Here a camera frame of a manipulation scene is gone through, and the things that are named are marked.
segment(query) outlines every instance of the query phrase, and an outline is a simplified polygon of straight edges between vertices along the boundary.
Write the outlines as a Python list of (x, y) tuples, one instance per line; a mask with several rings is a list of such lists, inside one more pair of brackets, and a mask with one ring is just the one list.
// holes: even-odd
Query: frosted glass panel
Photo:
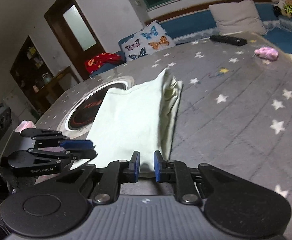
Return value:
[(83, 50), (97, 43), (75, 5), (70, 7), (63, 16)]

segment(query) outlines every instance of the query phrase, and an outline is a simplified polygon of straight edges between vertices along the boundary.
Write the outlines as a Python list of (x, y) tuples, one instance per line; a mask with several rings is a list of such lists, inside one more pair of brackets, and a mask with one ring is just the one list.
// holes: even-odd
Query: butterfly pillow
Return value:
[(145, 45), (136, 35), (122, 44), (122, 50), (125, 53), (126, 61), (132, 61), (140, 57), (146, 56)]
[(138, 33), (140, 34), (140, 40), (146, 43), (145, 48), (147, 54), (153, 54), (157, 51), (175, 46), (172, 38), (167, 35), (166, 31), (157, 21), (147, 25)]

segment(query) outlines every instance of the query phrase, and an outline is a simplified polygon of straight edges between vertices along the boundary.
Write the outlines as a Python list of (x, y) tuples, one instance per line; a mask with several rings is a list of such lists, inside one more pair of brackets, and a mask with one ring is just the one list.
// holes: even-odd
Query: pillow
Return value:
[(235, 33), (241, 31), (266, 34), (267, 31), (259, 18), (255, 4), (251, 0), (239, 3), (219, 3), (209, 6), (216, 21), (220, 34)]
[(158, 22), (154, 21), (124, 42), (122, 50), (126, 61), (131, 61), (174, 46), (172, 38), (166, 34)]
[(137, 38), (136, 35), (124, 42), (122, 44), (122, 50), (125, 53), (126, 61), (128, 62), (146, 56), (145, 47), (145, 42), (143, 42), (142, 39)]

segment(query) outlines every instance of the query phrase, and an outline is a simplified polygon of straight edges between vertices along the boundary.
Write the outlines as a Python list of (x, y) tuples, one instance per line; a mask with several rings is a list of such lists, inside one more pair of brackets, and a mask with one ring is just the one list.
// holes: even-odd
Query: wooden cabinet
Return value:
[[(39, 113), (43, 112), (43, 109), (47, 110), (50, 107), (50, 103), (46, 98), (41, 98), (40, 106), (37, 104), (37, 94), (33, 88), (33, 86), (36, 86), (40, 90), (45, 86), (42, 78), (45, 73), (48, 73), (48, 76), (53, 78), (52, 73), (28, 36), (12, 65), (10, 74)], [(53, 89), (59, 95), (63, 93), (63, 89), (59, 84), (56, 84)]]

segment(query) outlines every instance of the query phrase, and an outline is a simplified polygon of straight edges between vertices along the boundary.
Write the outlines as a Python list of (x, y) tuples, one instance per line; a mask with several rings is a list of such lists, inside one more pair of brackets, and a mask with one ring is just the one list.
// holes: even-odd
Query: pink plush toy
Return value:
[(260, 58), (269, 59), (271, 61), (277, 60), (278, 51), (271, 47), (262, 47), (255, 50), (255, 54)]

